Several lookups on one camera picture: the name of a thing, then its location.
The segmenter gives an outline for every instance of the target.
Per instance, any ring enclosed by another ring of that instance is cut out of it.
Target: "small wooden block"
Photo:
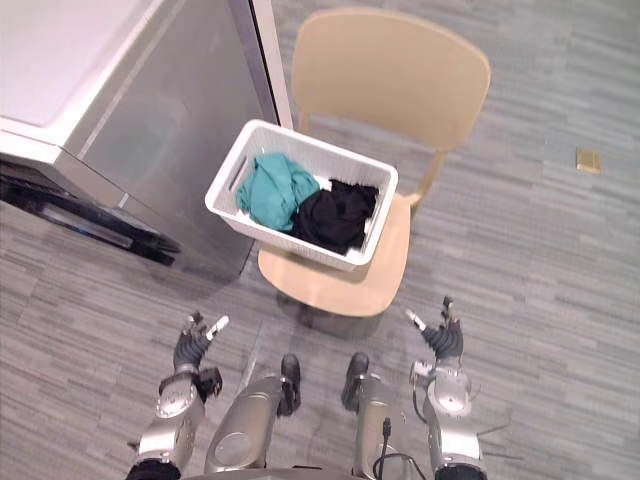
[[[576,150],[576,168],[589,173],[600,173],[600,153],[578,148]]]

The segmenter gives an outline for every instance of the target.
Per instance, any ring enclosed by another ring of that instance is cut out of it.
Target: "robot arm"
[[[435,365],[415,362],[411,370],[414,389],[420,385],[427,393],[422,410],[431,467],[436,480],[486,480],[480,443],[470,422],[471,381],[462,369],[460,320],[453,316],[453,300],[445,297],[443,303],[444,323],[438,329],[407,311],[436,356]]]
[[[211,328],[202,320],[200,313],[194,313],[180,333],[174,373],[160,383],[155,418],[140,439],[138,459],[127,480],[178,479],[191,458],[204,403],[222,388],[218,369],[200,371],[200,362],[229,317],[220,318]]]

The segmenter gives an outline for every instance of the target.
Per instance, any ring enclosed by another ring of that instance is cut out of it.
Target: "black cable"
[[[414,399],[414,406],[416,405],[416,401],[415,401],[415,390],[413,391],[413,399]],[[376,459],[375,462],[373,462],[373,476],[376,478],[376,480],[382,480],[382,471],[384,469],[384,461],[387,458],[393,458],[393,457],[400,457],[403,458],[404,460],[408,461],[409,463],[411,463],[414,468],[416,469],[416,471],[418,472],[418,475],[420,475],[420,478],[422,480],[427,480],[424,476],[424,474],[422,473],[422,470],[420,470],[420,467],[418,466],[418,464],[416,463],[416,461],[413,459],[413,457],[411,455],[407,455],[406,453],[389,453],[387,454],[387,445],[389,443],[389,437],[391,436],[391,419],[389,417],[386,417],[384,419],[384,422],[382,422],[382,437],[383,437],[383,441],[382,441],[382,454]]]
[[[413,409],[416,411],[416,415],[418,415],[418,418],[420,420],[423,421],[423,423],[429,425],[429,422],[427,422],[427,419],[424,418],[422,416],[422,414],[420,413],[420,410],[418,410],[418,399],[417,399],[417,395],[416,395],[416,389],[413,389]]]
[[[379,480],[382,479],[382,470],[384,469],[384,459],[387,456],[387,445],[389,443],[389,437],[391,436],[391,419],[386,417],[384,422],[382,422],[382,454],[380,455],[380,469],[378,471],[378,475],[374,476]]]
[[[382,480],[381,477],[376,475],[376,467],[380,465],[380,462],[382,461],[382,459],[394,458],[394,457],[402,458],[407,462],[411,463],[411,465],[413,465],[413,467],[416,469],[416,472],[418,472],[418,475],[420,476],[420,478],[422,480],[427,480],[427,478],[424,476],[424,473],[422,473],[422,470],[420,470],[420,467],[416,463],[415,459],[411,455],[407,455],[406,453],[387,453],[384,457],[382,456],[378,457],[378,459],[375,462],[373,462],[373,476],[376,478],[376,480]]]

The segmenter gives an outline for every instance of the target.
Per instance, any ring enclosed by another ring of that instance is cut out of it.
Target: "chair backrest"
[[[310,115],[331,115],[446,152],[471,131],[491,70],[477,47],[426,20],[341,8],[302,25],[292,76],[302,130]]]

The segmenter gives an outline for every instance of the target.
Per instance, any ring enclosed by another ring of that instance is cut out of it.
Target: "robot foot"
[[[342,405],[349,411],[358,411],[358,388],[360,387],[360,376],[369,370],[369,357],[362,352],[354,353],[349,362],[347,375],[344,382],[344,389],[340,399]]]
[[[282,357],[280,363],[280,373],[286,379],[282,383],[282,394],[278,404],[278,416],[288,417],[293,414],[302,403],[300,395],[300,361],[292,353],[287,353]]]

